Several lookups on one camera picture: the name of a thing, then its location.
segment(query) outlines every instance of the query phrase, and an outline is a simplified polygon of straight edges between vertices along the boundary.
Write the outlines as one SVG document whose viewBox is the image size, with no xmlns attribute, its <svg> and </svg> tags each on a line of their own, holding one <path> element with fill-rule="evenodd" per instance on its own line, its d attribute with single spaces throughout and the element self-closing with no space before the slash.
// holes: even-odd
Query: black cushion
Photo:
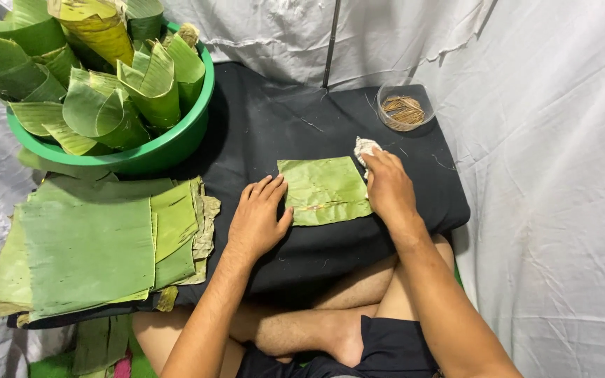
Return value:
<svg viewBox="0 0 605 378">
<path fill-rule="evenodd" d="M 221 200 L 208 279 L 227 243 L 232 215 L 248 183 L 268 174 L 275 176 L 278 159 L 352 156 L 357 136 L 374 139 L 403 161 L 415 187 L 417 210 L 430 232 L 448 231 L 468 221 L 466 197 L 436 119 L 414 131 L 399 133 L 383 125 L 371 107 L 376 87 L 326 94 L 319 88 L 266 79 L 236 63 L 217 64 L 215 68 L 216 88 L 204 141 L 187 161 L 156 175 L 179 180 L 201 175 L 207 194 Z M 363 168 L 356 164 L 363 174 Z M 299 292 L 301 285 L 314 287 L 309 282 L 339 277 L 394 252 L 383 223 L 375 215 L 331 225 L 292 227 L 254 268 L 247 295 L 274 290 Z M 206 283 L 179 287 L 176 304 L 197 303 L 205 288 Z M 319 290 L 306 293 L 312 297 Z M 28 327 L 51 328 L 95 317 L 151 311 L 158 298 L 153 294 L 146 301 L 62 315 Z M 10 317 L 11 326 L 15 326 L 15 318 Z"/>
</svg>

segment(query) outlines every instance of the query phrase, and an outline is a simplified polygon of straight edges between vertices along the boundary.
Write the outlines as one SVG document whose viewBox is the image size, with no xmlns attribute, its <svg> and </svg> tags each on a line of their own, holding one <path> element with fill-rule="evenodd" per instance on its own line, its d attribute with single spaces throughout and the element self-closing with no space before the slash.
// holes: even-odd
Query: clear plastic container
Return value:
<svg viewBox="0 0 605 378">
<path fill-rule="evenodd" d="M 382 108 L 384 101 L 391 96 L 410 96 L 411 98 L 416 99 L 424 111 L 423 121 L 410 125 L 391 118 L 387 113 L 392 114 L 393 112 L 385 112 Z M 433 119 L 437 110 L 436 101 L 425 85 L 419 80 L 407 76 L 392 77 L 391 79 L 388 79 L 380 87 L 380 90 L 377 91 L 377 101 L 377 112 L 380 119 L 385 125 L 396 131 L 412 131 L 419 126 L 424 125 Z"/>
</svg>

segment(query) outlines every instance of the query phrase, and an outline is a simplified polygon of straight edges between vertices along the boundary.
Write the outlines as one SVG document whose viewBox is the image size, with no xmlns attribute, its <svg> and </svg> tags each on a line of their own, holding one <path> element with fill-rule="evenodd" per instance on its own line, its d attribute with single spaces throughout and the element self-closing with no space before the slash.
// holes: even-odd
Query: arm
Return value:
<svg viewBox="0 0 605 378">
<path fill-rule="evenodd" d="M 424 338 L 442 371 L 448 378 L 521 377 L 433 245 L 400 159 L 386 151 L 373 153 L 363 155 L 370 168 L 370 205 L 389 229 Z"/>
<path fill-rule="evenodd" d="M 253 265 L 286 234 L 293 219 L 287 209 L 277 221 L 286 192 L 282 176 L 267 176 L 242 192 L 230 225 L 228 244 L 214 275 L 163 368 L 162 378 L 216 378 L 221 372 L 230 322 L 244 295 Z"/>
</svg>

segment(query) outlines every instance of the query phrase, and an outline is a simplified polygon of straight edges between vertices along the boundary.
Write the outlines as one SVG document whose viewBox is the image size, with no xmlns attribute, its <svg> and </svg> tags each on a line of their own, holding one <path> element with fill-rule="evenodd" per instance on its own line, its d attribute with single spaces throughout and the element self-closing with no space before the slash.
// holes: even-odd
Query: green plastic basin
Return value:
<svg viewBox="0 0 605 378">
<path fill-rule="evenodd" d="M 179 25 L 168 23 L 167 27 L 176 32 Z M 154 140 L 136 149 L 125 150 L 103 156 L 76 156 L 66 154 L 62 148 L 51 142 L 37 139 L 25 130 L 7 108 L 8 123 L 18 141 L 31 152 L 56 163 L 70 166 L 100 167 L 121 174 L 147 174 L 173 167 L 188 158 L 202 142 L 207 130 L 209 116 L 207 105 L 214 92 L 214 63 L 201 42 L 197 51 L 204 62 L 206 73 L 200 97 L 188 114 L 177 125 Z"/>
</svg>

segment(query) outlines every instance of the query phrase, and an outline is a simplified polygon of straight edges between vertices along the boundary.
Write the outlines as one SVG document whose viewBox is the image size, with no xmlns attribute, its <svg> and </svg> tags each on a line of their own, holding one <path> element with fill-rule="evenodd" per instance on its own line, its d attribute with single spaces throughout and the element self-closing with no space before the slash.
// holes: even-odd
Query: pink fabric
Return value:
<svg viewBox="0 0 605 378">
<path fill-rule="evenodd" d="M 113 367 L 113 378 L 130 378 L 132 372 L 132 352 L 130 348 L 125 352 L 125 358 L 118 360 Z"/>
</svg>

